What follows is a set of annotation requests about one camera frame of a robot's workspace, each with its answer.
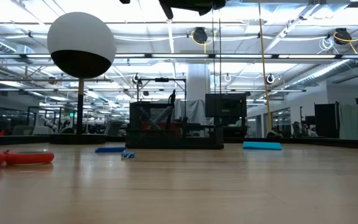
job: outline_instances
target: hardwood floor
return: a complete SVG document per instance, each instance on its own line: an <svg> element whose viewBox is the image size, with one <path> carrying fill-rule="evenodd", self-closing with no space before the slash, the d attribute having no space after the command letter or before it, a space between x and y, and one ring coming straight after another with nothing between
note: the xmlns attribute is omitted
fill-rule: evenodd
<svg viewBox="0 0 358 224"><path fill-rule="evenodd" d="M358 149L133 150L28 144L53 164L0 168L0 224L358 223Z"/></svg>

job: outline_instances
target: yellow pole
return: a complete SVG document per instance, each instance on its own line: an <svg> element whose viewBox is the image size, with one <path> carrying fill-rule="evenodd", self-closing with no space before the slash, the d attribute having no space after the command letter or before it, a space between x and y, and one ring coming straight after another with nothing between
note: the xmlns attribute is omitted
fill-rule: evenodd
<svg viewBox="0 0 358 224"><path fill-rule="evenodd" d="M267 122L268 122L268 130L272 131L272 117L270 115L270 103L269 103L269 94L267 91L267 83L266 83L266 71L265 71L265 48L264 48L264 34L262 32L262 15L260 12L260 3L262 0L259 0L259 27L260 27L260 46L262 48L262 65L264 68L264 84L265 84L265 97L267 103Z"/></svg>

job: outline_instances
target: light blue mat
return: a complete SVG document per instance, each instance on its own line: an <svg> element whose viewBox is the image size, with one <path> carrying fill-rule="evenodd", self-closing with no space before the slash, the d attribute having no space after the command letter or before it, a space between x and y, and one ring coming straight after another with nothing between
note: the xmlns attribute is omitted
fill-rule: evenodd
<svg viewBox="0 0 358 224"><path fill-rule="evenodd" d="M264 149L264 150L282 150L281 144L277 142L244 142L243 149Z"/></svg>

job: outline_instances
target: small blue object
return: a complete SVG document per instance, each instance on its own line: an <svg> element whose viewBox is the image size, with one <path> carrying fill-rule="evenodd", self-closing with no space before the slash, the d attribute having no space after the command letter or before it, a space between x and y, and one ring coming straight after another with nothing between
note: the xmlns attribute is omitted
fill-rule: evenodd
<svg viewBox="0 0 358 224"><path fill-rule="evenodd" d="M281 144L278 142L244 142L243 149L267 149L282 150Z"/></svg>
<svg viewBox="0 0 358 224"><path fill-rule="evenodd" d="M112 153L112 152L124 152L127 149L125 146L116 147L100 147L95 150L96 153Z"/></svg>
<svg viewBox="0 0 358 224"><path fill-rule="evenodd" d="M123 159L135 158L135 153L134 152L122 152L121 158L123 158Z"/></svg>

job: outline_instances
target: white sphere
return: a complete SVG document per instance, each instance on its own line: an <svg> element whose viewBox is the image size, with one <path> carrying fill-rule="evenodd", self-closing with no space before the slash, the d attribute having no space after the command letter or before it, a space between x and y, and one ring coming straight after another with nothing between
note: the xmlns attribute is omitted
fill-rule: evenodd
<svg viewBox="0 0 358 224"><path fill-rule="evenodd" d="M84 12L71 12L55 20L49 28L47 42L56 66L77 78L102 75L117 52L109 27Z"/></svg>

